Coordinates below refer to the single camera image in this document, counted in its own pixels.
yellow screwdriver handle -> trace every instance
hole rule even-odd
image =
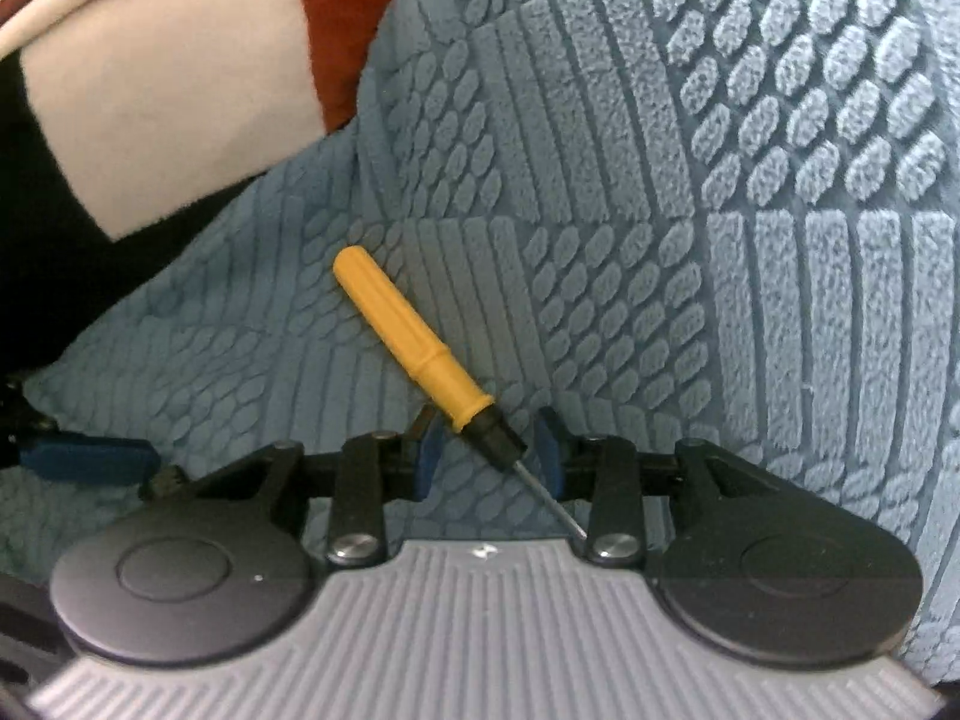
[[[493,396],[470,378],[363,247],[342,250],[333,261],[333,275],[410,378],[450,417],[456,432],[493,404]]]

blue textured blanket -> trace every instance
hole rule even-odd
[[[337,290],[366,245],[528,425],[718,440],[880,522],[960,678],[960,0],[395,0],[349,127],[254,184],[32,381],[192,474],[402,427],[419,394]],[[42,577],[129,491],[0,479]],[[392,537],[555,533],[451,442]],[[308,543],[323,537],[323,512]]]

round black cover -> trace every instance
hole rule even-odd
[[[894,536],[780,494],[710,506],[666,550],[659,577],[669,610],[695,634],[741,658],[797,668],[889,652],[922,589]]]
[[[243,502],[155,505],[81,541],[54,568],[56,613],[85,648],[183,666],[234,656],[310,598],[309,557]]]

black fabric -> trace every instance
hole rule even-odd
[[[950,701],[931,720],[960,720],[960,699]]]
[[[27,101],[19,53],[0,60],[0,374],[56,360],[250,180],[111,242],[56,165]]]

screwdriver shaft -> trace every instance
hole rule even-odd
[[[579,522],[573,518],[573,515],[549,493],[546,487],[539,483],[539,479],[527,470],[527,466],[517,461],[514,464],[514,472],[522,483],[524,483],[527,490],[530,490],[531,493],[536,495],[536,497],[541,500],[541,503],[544,504],[547,509],[550,509],[554,517],[557,517],[560,523],[570,531],[571,536],[574,536],[580,543],[587,540],[587,531],[584,531],[584,529],[580,527]]]

